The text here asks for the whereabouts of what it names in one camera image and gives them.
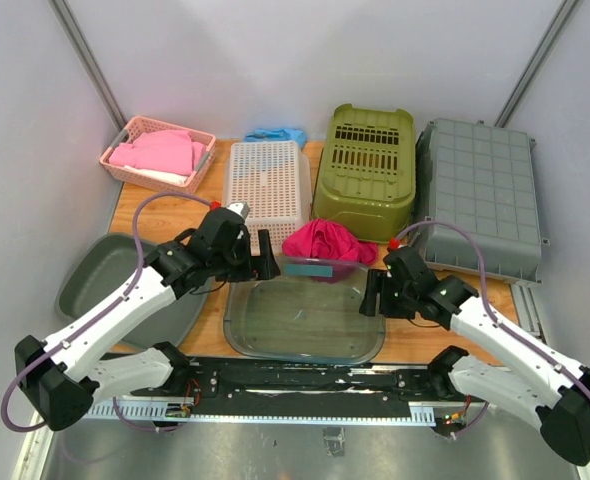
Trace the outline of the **clear plastic container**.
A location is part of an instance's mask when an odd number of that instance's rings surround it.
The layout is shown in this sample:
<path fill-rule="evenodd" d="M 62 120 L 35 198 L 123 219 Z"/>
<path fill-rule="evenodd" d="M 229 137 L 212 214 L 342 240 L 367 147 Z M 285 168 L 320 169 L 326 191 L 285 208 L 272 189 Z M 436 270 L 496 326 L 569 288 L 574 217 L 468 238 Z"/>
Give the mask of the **clear plastic container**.
<path fill-rule="evenodd" d="M 279 256 L 281 274 L 230 286 L 223 331 L 237 352 L 261 359 L 356 365 L 373 359 L 383 316 L 364 316 L 369 268 L 361 263 Z"/>

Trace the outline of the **green plastic basin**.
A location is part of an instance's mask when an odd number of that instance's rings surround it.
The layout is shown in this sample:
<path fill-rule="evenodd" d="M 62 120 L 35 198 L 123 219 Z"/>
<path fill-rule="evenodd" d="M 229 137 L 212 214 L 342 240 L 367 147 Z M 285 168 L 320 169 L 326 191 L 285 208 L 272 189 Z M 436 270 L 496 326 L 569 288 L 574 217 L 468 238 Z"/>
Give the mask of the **green plastic basin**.
<path fill-rule="evenodd" d="M 322 149 L 311 217 L 358 240 L 386 244 L 409 224 L 416 195 L 414 119 L 394 111 L 338 106 Z"/>

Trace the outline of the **white perforated basket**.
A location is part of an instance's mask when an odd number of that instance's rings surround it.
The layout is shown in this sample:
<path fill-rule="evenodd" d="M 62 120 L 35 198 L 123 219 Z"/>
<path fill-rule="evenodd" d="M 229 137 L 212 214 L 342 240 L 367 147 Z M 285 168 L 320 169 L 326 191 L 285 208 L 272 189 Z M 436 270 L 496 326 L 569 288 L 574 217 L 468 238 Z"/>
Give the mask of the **white perforated basket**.
<path fill-rule="evenodd" d="M 258 232 L 269 231 L 272 250 L 310 220 L 310 162 L 294 141 L 238 142 L 226 163 L 223 202 L 245 202 L 251 251 L 260 250 Z"/>

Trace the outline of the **large grey plastic bin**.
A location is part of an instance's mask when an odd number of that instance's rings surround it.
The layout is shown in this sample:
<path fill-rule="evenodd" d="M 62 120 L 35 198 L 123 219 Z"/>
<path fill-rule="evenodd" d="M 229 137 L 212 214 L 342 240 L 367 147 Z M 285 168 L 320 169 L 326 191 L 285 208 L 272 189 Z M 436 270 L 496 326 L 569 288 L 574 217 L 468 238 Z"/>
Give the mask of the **large grey plastic bin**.
<path fill-rule="evenodd" d="M 416 143 L 412 244 L 441 269 L 536 283 L 540 233 L 527 133 L 449 119 L 430 121 Z"/>

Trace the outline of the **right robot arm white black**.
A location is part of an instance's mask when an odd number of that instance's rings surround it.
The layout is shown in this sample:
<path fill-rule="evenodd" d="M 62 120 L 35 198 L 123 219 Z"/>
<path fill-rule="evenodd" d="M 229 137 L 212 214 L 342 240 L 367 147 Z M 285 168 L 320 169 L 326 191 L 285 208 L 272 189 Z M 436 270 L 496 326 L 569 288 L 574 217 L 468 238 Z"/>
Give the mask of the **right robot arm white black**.
<path fill-rule="evenodd" d="M 493 367 L 449 346 L 429 364 L 428 387 L 441 400 L 469 395 L 536 429 L 559 457 L 590 463 L 590 366 L 524 331 L 453 275 L 438 278 L 407 246 L 367 274 L 360 312 L 411 320 L 421 316 L 464 337 L 500 361 Z"/>

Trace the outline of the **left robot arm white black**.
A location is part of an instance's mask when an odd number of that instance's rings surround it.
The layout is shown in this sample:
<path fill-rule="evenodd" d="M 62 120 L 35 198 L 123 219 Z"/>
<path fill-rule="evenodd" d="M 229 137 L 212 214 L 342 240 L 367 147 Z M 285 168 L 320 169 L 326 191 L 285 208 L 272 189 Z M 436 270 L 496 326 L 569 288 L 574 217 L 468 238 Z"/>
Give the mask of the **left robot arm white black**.
<path fill-rule="evenodd" d="M 258 230 L 259 252 L 252 253 L 247 215 L 244 202 L 211 209 L 198 227 L 142 256 L 134 273 L 85 315 L 43 340 L 24 337 L 14 348 L 16 377 L 10 387 L 21 390 L 52 431 L 69 428 L 111 397 L 146 388 L 182 393 L 189 371 L 169 342 L 110 360 L 104 355 L 209 279 L 239 283 L 279 276 L 268 230 Z"/>

